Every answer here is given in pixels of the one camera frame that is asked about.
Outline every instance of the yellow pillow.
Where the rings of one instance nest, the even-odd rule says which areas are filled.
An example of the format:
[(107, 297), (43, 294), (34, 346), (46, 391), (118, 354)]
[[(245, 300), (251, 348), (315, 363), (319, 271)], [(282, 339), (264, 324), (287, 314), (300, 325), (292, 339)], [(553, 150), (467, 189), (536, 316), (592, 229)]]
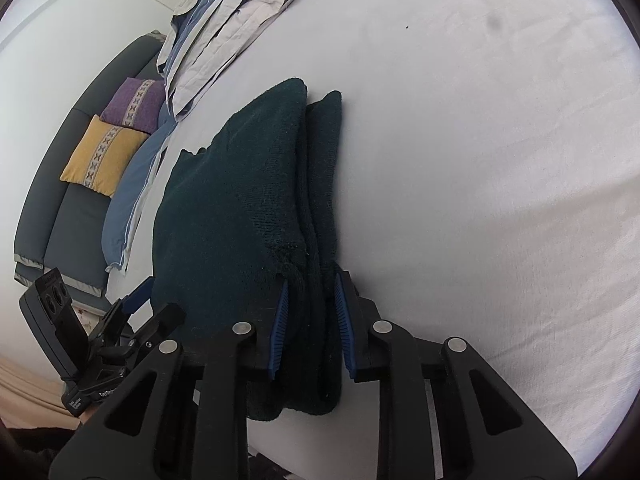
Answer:
[(76, 146), (60, 180), (113, 196), (131, 157), (148, 135), (103, 123), (96, 115)]

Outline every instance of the white mattress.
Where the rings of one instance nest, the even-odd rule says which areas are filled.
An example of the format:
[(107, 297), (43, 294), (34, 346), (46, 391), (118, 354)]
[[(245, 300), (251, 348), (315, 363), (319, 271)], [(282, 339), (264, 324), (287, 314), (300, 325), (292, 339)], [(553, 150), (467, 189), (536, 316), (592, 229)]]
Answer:
[[(296, 0), (174, 132), (113, 300), (152, 273), (181, 149), (266, 89), (344, 98), (339, 263), (414, 335), (466, 338), (585, 469), (640, 387), (640, 52), (610, 0)], [(148, 310), (140, 313), (140, 323)], [(370, 480), (377, 386), (249, 424), (306, 480)]]

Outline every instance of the gray upholstery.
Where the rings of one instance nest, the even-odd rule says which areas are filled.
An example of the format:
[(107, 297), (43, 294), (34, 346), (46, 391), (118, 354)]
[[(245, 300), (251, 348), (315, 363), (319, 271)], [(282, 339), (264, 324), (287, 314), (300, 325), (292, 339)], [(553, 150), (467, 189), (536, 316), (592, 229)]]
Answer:
[(104, 298), (108, 275), (100, 237), (110, 199), (78, 184), (60, 182), (60, 174), (91, 118), (102, 113), (127, 77), (161, 79), (156, 70), (161, 47), (153, 36), (131, 43), (94, 79), (60, 126), (18, 222), (14, 243), (18, 281), (32, 282), (33, 271), (57, 267), (75, 301), (108, 310)]

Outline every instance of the folded sweater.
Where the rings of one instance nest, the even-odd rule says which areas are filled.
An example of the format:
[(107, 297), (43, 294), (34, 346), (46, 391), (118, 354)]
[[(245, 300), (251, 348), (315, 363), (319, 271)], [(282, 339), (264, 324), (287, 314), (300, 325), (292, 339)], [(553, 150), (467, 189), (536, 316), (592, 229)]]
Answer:
[(154, 224), (154, 309), (187, 312), (183, 342), (207, 338), (275, 305), (280, 274), (289, 317), (280, 370), (248, 385), (248, 416), (283, 407), (330, 412), (340, 396), (333, 302), (336, 233), (332, 188), (342, 120), (334, 91), (306, 105), (289, 79), (233, 115), (211, 145), (183, 151)]

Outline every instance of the beige curtain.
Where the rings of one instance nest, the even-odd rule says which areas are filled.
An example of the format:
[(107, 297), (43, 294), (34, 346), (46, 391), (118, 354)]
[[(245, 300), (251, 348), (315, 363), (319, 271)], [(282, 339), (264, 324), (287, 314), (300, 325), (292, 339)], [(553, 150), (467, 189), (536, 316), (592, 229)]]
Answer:
[(62, 387), (0, 357), (0, 418), (8, 428), (73, 430), (78, 419), (60, 403)]

